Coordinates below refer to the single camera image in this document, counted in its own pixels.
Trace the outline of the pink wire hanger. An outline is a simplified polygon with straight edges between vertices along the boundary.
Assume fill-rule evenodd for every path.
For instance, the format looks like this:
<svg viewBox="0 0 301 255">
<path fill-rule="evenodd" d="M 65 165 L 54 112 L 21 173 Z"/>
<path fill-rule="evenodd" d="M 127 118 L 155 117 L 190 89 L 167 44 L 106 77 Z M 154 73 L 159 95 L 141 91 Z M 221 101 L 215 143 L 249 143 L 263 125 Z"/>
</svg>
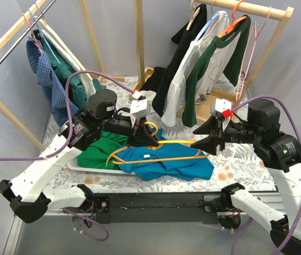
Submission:
<svg viewBox="0 0 301 255">
<path fill-rule="evenodd" d="M 249 32 L 248 41 L 247 41 L 247 44 L 245 47 L 243 59 L 241 61 L 240 75 L 238 77 L 238 82 L 237 82 L 236 101 L 241 100 L 241 94 L 244 90 L 245 81 L 249 74 L 249 69 L 252 64 L 252 59 L 253 59 L 254 51 L 256 48 L 256 44 L 257 44 L 258 38 L 259 38 L 262 30 L 264 29 L 264 27 L 269 19 L 269 16 L 271 14 L 271 9 L 272 9 L 272 6 L 269 6 L 269 11 L 267 13 L 267 17 L 266 17 L 262 27 L 259 29 L 259 31 L 257 31 L 257 22 L 254 22 L 254 24 Z"/>
</svg>

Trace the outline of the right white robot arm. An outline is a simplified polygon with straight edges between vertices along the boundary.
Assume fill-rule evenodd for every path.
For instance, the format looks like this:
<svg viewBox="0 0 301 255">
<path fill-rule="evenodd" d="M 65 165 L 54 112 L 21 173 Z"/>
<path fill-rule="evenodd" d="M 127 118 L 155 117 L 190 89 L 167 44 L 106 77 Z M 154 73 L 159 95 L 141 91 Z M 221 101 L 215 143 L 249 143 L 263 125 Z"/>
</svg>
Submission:
<svg viewBox="0 0 301 255">
<path fill-rule="evenodd" d="M 284 212 L 271 208 L 246 188 L 234 183 L 224 187 L 210 202 L 218 210 L 238 209 L 264 227 L 276 253 L 301 254 L 301 137 L 280 131 L 280 113 L 284 103 L 272 96 L 257 96 L 244 102 L 247 119 L 232 121 L 236 108 L 225 99 L 211 104 L 210 117 L 195 130 L 204 139 L 193 148 L 216 155 L 227 143 L 250 144 L 272 176 L 281 197 Z"/>
</svg>

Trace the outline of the orange hanger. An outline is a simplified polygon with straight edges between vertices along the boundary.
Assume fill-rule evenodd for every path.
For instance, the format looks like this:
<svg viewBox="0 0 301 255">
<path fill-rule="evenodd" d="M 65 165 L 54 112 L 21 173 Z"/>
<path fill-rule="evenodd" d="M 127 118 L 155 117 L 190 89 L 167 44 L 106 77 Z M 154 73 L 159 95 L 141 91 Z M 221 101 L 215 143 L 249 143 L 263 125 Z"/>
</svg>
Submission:
<svg viewBox="0 0 301 255">
<path fill-rule="evenodd" d="M 231 23 L 218 35 L 219 38 L 223 37 L 226 34 L 229 34 L 233 31 L 233 29 L 235 28 L 235 26 L 242 20 L 246 19 L 245 16 L 242 16 L 240 18 L 238 18 L 237 20 L 235 19 L 235 12 L 238 8 L 238 6 L 243 2 L 244 0 L 239 0 L 238 3 L 234 6 L 232 13 L 231 13 L 231 17 L 232 17 L 232 21 Z"/>
</svg>

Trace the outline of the yellow hanger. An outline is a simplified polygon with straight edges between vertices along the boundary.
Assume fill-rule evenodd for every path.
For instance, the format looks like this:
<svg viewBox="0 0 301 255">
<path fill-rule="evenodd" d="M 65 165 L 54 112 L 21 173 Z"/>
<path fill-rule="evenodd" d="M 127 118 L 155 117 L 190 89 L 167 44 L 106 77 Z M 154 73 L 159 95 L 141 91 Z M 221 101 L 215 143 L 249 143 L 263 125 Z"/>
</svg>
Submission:
<svg viewBox="0 0 301 255">
<path fill-rule="evenodd" d="M 170 149 L 176 149 L 177 146 L 165 146 L 164 149 L 161 147 L 164 144 L 193 144 L 193 141 L 188 140 L 160 140 L 160 145 L 158 147 L 123 147 L 114 152 L 112 152 L 107 160 L 106 166 L 108 166 L 109 161 L 114 165 L 127 165 L 127 164 L 143 164 L 143 163 L 154 163 L 154 162 L 170 162 L 179 160 L 198 160 L 207 159 L 209 154 L 204 154 L 201 150 L 192 156 L 185 157 L 167 157 L 160 158 L 160 156 L 171 156 L 172 152 Z"/>
</svg>

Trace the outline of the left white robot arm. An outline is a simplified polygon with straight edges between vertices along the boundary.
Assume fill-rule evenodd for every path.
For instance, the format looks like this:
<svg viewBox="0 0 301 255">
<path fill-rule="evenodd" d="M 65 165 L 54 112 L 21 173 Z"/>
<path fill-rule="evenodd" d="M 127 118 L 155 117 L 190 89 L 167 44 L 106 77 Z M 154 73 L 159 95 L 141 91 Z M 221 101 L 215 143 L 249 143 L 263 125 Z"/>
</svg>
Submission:
<svg viewBox="0 0 301 255">
<path fill-rule="evenodd" d="M 139 92 L 134 94 L 130 107 L 116 109 L 116 93 L 109 89 L 99 90 L 90 96 L 88 105 L 59 129 L 40 159 L 34 160 L 12 180 L 0 182 L 0 192 L 16 216 L 25 223 L 33 223 L 51 210 L 75 208 L 83 213 L 90 212 L 95 205 L 95 195 L 84 184 L 59 190 L 45 187 L 71 160 L 98 141 L 104 131 L 126 136 L 128 146 L 159 145 L 146 125 L 151 104 Z"/>
</svg>

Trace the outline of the teal blue t shirt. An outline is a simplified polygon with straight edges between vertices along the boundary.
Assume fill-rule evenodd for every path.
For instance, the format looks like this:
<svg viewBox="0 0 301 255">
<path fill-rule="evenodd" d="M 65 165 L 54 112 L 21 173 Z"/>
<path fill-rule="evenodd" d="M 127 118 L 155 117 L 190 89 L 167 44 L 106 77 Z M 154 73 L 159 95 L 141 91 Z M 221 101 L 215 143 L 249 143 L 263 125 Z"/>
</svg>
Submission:
<svg viewBox="0 0 301 255">
<path fill-rule="evenodd" d="M 183 144 L 164 144 L 161 148 L 164 149 L 165 146 L 177 146 L 177 148 L 170 149 L 172 152 L 171 156 L 160 156 L 160 158 L 192 156 L 197 152 L 197 149 Z M 209 180 L 214 171 L 214 166 L 208 158 L 198 160 L 127 164 L 118 165 L 118 167 L 120 170 L 127 173 L 134 172 L 142 179 L 148 181 L 160 178 L 162 176 L 176 177 L 186 181 L 199 178 Z"/>
</svg>

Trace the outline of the white plastic basket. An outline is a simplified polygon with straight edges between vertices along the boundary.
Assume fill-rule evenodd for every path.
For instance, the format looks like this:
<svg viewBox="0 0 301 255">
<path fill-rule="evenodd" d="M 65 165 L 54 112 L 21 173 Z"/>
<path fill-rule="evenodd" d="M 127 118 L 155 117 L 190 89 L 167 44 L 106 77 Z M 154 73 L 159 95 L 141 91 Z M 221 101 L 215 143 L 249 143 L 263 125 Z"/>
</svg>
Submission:
<svg viewBox="0 0 301 255">
<path fill-rule="evenodd" d="M 88 168 L 80 167 L 77 164 L 77 159 L 74 158 L 66 165 L 70 170 L 73 171 L 82 171 L 82 172 L 92 172 L 92 173 L 105 173 L 105 174 L 117 174 L 117 175 L 135 175 L 134 172 L 127 173 L 122 170 L 113 170 L 113 169 L 101 169 L 101 168 Z"/>
</svg>

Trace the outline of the bright green t shirt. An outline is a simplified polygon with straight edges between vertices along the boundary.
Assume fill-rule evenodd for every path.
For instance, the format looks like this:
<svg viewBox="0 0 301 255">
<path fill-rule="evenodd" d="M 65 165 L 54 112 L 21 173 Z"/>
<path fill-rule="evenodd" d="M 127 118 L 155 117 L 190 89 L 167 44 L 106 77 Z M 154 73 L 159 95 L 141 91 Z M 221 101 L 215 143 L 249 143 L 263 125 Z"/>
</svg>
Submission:
<svg viewBox="0 0 301 255">
<path fill-rule="evenodd" d="M 111 153 L 124 147 L 127 139 L 128 137 L 123 135 L 102 132 L 101 138 L 93 142 L 77 157 L 77 164 L 80 167 L 119 170 L 119 167 L 112 163 L 111 159 L 106 165 L 106 160 Z"/>
</svg>

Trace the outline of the dark green t shirt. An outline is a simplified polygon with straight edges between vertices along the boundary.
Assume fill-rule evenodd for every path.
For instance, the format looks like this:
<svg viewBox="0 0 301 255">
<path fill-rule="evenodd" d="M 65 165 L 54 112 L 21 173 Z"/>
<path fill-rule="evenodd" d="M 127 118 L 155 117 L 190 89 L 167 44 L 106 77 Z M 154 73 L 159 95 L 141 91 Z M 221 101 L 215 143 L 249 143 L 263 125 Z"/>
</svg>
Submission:
<svg viewBox="0 0 301 255">
<path fill-rule="evenodd" d="M 215 36 L 195 63 L 186 81 L 184 126 L 191 128 L 197 124 L 196 101 L 201 96 L 209 96 L 222 74 L 233 86 L 237 85 L 251 22 L 251 18 L 244 15 L 230 33 Z"/>
</svg>

